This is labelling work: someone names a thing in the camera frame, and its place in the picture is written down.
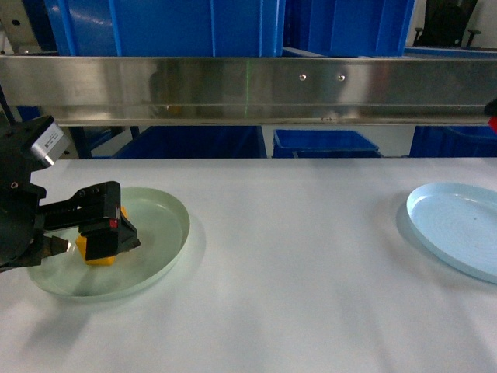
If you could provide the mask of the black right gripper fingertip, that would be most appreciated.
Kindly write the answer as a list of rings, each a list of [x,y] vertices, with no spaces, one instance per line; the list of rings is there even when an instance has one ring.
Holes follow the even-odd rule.
[[[488,117],[497,116],[497,99],[493,99],[491,102],[487,103],[484,108],[484,114]]]

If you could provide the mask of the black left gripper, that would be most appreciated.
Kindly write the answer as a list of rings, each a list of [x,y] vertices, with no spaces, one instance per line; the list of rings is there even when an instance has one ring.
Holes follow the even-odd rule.
[[[35,263],[41,250],[48,258],[66,253],[71,243],[43,235],[78,228],[86,238],[86,260],[100,260],[141,245],[137,229],[121,211],[121,186],[108,181],[78,190],[71,198],[40,207],[46,189],[31,183],[31,173],[44,168],[31,147],[47,129],[39,117],[1,130],[1,270]]]

